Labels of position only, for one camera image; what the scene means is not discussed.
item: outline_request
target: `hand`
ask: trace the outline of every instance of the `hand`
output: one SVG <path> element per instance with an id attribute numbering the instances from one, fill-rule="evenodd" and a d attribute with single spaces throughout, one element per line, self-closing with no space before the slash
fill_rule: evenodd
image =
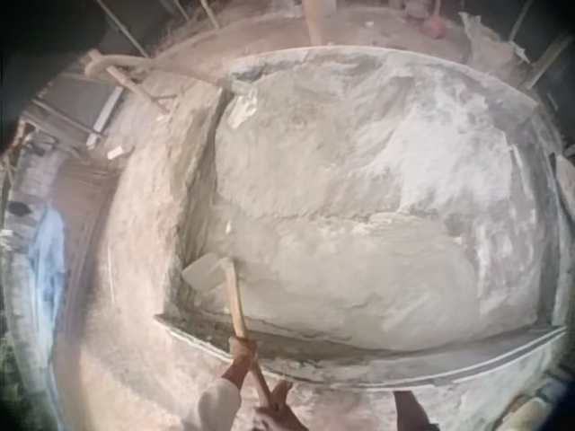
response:
<path id="1" fill-rule="evenodd" d="M 230 355 L 234 361 L 247 361 L 250 365 L 258 354 L 258 345 L 253 339 L 230 337 Z"/>
<path id="2" fill-rule="evenodd" d="M 292 409 L 286 404 L 291 383 L 282 380 L 271 392 L 276 409 L 260 407 L 255 410 L 254 426 L 263 431 L 307 431 Z"/>

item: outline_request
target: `person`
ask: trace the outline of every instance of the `person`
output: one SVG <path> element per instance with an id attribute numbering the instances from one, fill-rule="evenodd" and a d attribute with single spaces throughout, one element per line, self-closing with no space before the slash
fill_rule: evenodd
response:
<path id="1" fill-rule="evenodd" d="M 184 431 L 230 431 L 235 415 L 242 404 L 245 376 L 257 357 L 257 344 L 253 340 L 230 338 L 232 364 L 222 376 L 199 397 L 184 421 Z M 307 431 L 287 399 L 291 383 L 282 380 L 271 392 L 274 408 L 255 410 L 253 429 L 258 431 Z M 410 391 L 394 392 L 397 409 L 397 431 L 435 431 L 437 425 L 429 423 L 428 415 Z"/>

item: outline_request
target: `white sleeve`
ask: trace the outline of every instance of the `white sleeve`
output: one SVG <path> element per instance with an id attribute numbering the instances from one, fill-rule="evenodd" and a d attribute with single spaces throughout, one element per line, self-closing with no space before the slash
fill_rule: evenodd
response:
<path id="1" fill-rule="evenodd" d="M 219 378 L 201 394 L 184 422 L 184 431 L 230 431 L 242 396 L 227 379 Z"/>

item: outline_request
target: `cement powder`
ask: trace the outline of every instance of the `cement powder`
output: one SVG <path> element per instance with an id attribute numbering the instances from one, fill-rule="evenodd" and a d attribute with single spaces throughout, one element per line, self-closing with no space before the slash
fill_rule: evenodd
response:
<path id="1" fill-rule="evenodd" d="M 511 199 L 510 147 L 483 96 L 443 69 L 424 72 L 296 66 L 256 83 L 257 111 L 241 123 L 229 118 L 236 101 L 227 108 L 208 249 L 239 262 L 245 312 L 266 330 L 416 350 L 499 325 L 477 286 L 498 257 L 474 249 L 473 232 L 452 238 L 442 219 L 491 223 L 483 215 Z M 525 302 L 532 290 L 521 290 Z M 513 307 L 510 292 L 485 298 Z M 221 292 L 197 301 L 226 308 Z M 510 319 L 533 319 L 519 308 Z"/>

